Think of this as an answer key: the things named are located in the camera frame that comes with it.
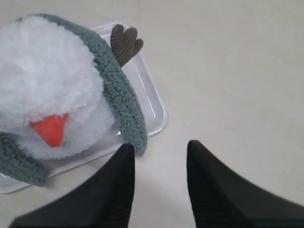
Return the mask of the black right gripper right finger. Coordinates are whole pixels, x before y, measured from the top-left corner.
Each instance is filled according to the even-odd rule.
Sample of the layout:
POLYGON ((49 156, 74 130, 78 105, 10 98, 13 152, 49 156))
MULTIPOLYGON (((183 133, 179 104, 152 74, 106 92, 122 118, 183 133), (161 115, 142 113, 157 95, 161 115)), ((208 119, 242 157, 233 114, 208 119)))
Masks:
POLYGON ((241 177, 200 141, 187 146, 187 185, 198 228, 302 228, 303 206, 241 177))

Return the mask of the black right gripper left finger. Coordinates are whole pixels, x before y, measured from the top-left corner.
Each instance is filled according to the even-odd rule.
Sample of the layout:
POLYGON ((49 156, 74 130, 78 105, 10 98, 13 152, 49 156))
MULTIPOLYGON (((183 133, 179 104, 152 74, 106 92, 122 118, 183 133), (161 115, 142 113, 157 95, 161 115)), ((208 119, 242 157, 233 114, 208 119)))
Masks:
POLYGON ((134 185, 134 147, 124 144, 80 186, 39 209, 16 217, 10 227, 126 228, 134 185))

